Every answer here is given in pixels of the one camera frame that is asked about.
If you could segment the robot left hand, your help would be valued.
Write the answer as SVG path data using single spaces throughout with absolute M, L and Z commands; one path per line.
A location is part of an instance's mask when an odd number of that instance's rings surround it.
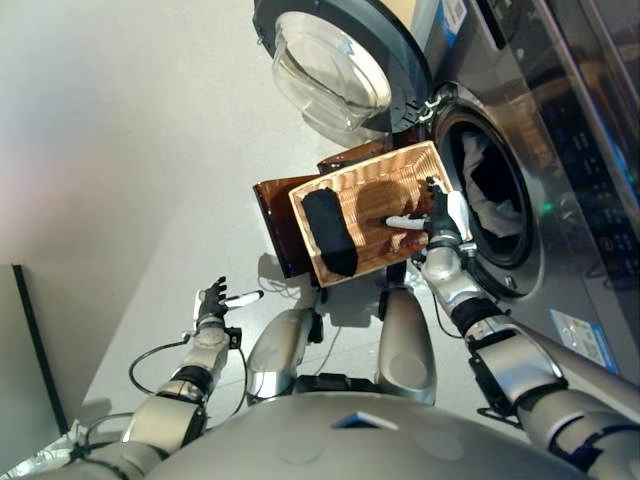
M 226 314 L 247 307 L 264 297 L 263 290 L 253 290 L 239 295 L 227 295 L 227 278 L 221 276 L 210 286 L 196 292 L 194 300 L 194 325 L 207 321 L 223 321 Z

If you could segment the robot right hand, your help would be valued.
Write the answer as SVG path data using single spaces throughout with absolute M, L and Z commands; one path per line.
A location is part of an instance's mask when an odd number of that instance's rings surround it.
M 451 233 L 459 243 L 473 240 L 470 213 L 464 195 L 458 190 L 447 191 L 442 180 L 431 177 L 425 184 L 431 200 L 429 213 L 410 213 L 383 217 L 385 228 L 426 232 L 430 238 Z

